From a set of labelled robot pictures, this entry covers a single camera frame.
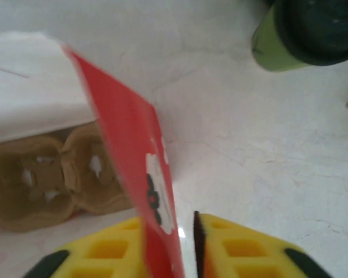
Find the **cardboard cup holder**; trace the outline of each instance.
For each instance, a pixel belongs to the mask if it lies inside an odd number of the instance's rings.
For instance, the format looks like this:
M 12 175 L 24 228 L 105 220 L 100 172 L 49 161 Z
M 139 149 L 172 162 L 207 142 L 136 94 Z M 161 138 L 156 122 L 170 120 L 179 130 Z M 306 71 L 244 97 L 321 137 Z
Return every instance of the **cardboard cup holder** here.
M 105 214 L 131 208 L 95 123 L 63 144 L 47 135 L 0 144 L 0 226 L 26 232 L 60 224 L 82 208 Z
M 96 124 L 78 127 L 68 136 L 62 165 L 71 195 L 84 210 L 105 214 L 132 207 L 118 182 Z

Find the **white floor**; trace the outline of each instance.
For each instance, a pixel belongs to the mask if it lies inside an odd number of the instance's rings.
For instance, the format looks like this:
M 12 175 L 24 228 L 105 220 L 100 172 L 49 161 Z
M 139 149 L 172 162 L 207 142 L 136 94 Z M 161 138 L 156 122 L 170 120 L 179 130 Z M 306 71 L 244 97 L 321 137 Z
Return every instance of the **white floor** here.
M 187 277 L 194 210 L 301 245 L 348 277 L 348 62 L 260 69 L 262 0 L 0 0 L 0 32 L 45 31 L 155 104 L 173 175 Z M 0 230 L 0 278 L 133 212 L 47 230 Z

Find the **white paper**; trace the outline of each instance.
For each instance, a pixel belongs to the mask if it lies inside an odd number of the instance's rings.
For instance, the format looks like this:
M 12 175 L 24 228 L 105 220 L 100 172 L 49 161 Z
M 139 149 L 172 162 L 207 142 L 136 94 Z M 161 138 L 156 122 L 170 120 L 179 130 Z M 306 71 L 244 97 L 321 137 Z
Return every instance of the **white paper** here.
M 61 45 L 40 33 L 0 35 L 0 142 L 95 119 Z

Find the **white table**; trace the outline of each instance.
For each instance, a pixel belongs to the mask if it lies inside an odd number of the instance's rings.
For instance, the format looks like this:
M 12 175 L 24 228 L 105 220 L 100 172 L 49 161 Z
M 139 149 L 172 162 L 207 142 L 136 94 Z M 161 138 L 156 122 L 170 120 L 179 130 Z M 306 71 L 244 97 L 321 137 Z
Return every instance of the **white table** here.
M 250 38 L 266 10 L 262 0 L 0 0 L 0 32 L 45 31 L 155 104 L 187 277 L 193 210 L 299 244 L 348 277 L 348 62 L 260 69 Z M 0 277 L 125 214 L 0 230 Z

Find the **red card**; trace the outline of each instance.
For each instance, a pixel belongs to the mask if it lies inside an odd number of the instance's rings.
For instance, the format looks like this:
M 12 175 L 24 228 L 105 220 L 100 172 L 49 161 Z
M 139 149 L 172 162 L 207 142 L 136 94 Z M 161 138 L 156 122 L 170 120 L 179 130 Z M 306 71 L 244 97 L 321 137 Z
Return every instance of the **red card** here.
M 114 167 L 146 236 L 146 265 L 153 278 L 184 278 L 173 188 L 154 107 L 72 51 L 99 116 Z

